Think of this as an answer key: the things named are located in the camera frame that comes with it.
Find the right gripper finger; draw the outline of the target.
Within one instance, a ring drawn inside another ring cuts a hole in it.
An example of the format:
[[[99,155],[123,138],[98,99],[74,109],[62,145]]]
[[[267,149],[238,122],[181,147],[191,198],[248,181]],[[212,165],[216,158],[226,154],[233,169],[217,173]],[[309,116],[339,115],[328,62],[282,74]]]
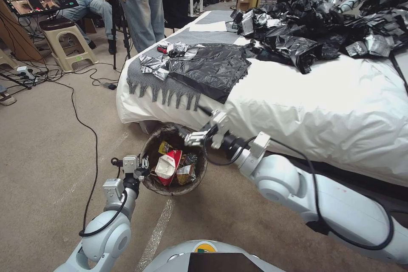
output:
[[[200,131],[210,130],[211,128],[216,127],[217,133],[228,132],[229,119],[227,113],[201,105],[198,105],[198,109],[209,117],[208,122],[200,129]]]
[[[178,127],[178,135],[183,139],[184,145],[189,147],[206,147],[207,143],[212,148],[219,148],[221,143],[213,138],[218,135],[216,127],[212,127],[210,130],[189,132],[184,127]]]

